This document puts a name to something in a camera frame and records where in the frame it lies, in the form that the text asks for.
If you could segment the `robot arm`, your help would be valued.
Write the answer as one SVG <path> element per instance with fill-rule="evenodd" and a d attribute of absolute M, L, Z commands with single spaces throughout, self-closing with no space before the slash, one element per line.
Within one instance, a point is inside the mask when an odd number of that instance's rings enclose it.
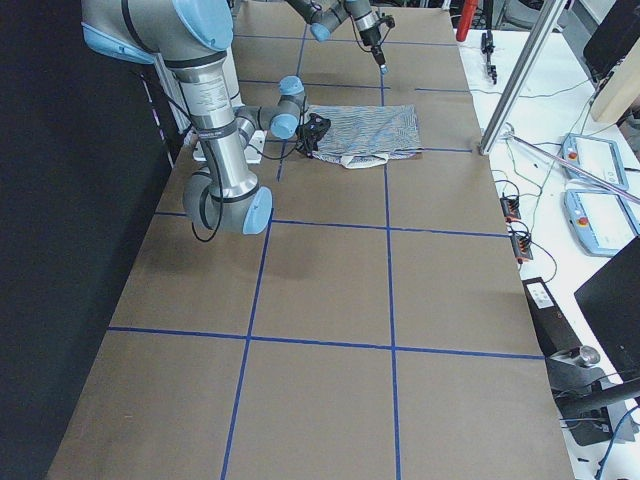
<path fill-rule="evenodd" d="M 349 20 L 359 48 L 372 55 L 382 75 L 388 72 L 383 44 L 386 35 L 395 27 L 392 15 L 374 11 L 365 0 L 334 1 L 327 8 L 316 1 L 287 0 L 286 3 L 310 26 L 312 35 L 319 42 L 329 40 L 332 33 Z"/>
<path fill-rule="evenodd" d="M 97 53 L 140 64 L 160 55 L 184 93 L 207 159 L 183 194 L 193 225 L 244 235 L 268 225 L 272 193 L 249 170 L 245 149 L 256 109 L 234 108 L 223 64 L 233 40 L 224 1 L 85 1 L 82 27 Z"/>

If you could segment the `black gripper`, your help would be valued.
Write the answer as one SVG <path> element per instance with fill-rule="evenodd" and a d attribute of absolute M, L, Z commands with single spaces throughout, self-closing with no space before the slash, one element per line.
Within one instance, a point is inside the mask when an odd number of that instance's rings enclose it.
<path fill-rule="evenodd" d="M 382 40 L 380 30 L 378 27 L 371 27 L 363 31 L 363 44 L 368 47 L 373 54 L 373 58 L 379 67 L 380 74 L 386 75 L 388 73 L 388 67 L 386 58 L 380 42 Z"/>
<path fill-rule="evenodd" d="M 301 125 L 298 127 L 298 152 L 313 153 L 318 142 L 324 137 L 325 128 L 319 125 Z"/>

